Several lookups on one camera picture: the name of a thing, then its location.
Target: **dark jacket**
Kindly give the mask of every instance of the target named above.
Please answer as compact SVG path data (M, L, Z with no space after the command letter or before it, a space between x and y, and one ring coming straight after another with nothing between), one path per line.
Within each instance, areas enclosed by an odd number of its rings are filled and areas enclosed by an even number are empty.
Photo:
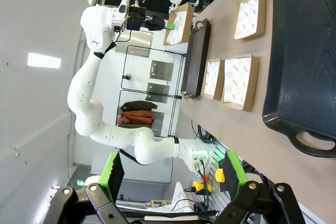
M152 102L147 101L134 101L134 102L126 102L121 106L121 110L123 112L126 111L136 111L136 110L152 110L157 109L157 105Z
M141 127L147 127L147 128L152 128L151 125L144 125L144 124L130 124L130 123L122 123L119 125L119 127L126 128L126 129L137 129Z

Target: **green label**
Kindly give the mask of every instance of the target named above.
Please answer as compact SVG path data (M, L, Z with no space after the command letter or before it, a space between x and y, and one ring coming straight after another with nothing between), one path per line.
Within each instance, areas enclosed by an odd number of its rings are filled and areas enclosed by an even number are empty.
M83 186L83 185L84 185L84 181L78 179L78 180L77 180L77 186Z

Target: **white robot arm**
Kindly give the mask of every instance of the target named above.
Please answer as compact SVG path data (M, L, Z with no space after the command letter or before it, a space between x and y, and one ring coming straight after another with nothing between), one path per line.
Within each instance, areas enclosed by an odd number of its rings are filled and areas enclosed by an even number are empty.
M115 148L133 145L135 158L140 164L151 164L164 157L181 158L194 172L201 167L201 159L208 163L212 146L200 140L172 137L156 142L152 130L147 127L125 129L106 124L102 120L102 104L91 99L100 62L114 40L115 28L125 29L128 9L129 0L122 0L118 8L91 6L83 12L81 25L91 51L85 64L73 77L68 93L68 105L76 114L76 131Z

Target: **fluorescent light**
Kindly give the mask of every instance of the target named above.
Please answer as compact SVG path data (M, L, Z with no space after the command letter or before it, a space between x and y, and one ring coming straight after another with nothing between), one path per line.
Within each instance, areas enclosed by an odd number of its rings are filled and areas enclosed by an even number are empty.
M57 189L52 188L47 199L44 201L42 207L40 208L40 210L38 211L35 220L36 220L36 224L41 224L44 219L46 218L47 212L49 210L50 207L50 202L53 199L53 197L55 196L55 193L57 192Z
M27 65L41 68L59 68L61 66L61 59L30 52L28 54Z

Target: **rectangular baking pan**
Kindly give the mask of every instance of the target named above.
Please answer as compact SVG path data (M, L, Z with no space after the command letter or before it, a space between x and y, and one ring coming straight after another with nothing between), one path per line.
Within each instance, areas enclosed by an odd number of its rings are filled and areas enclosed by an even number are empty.
M300 151L336 157L300 142L302 131L336 143L336 0L274 0L263 121Z
M197 21L190 32L181 85L181 94L186 98L201 94L210 32L211 25L207 18Z

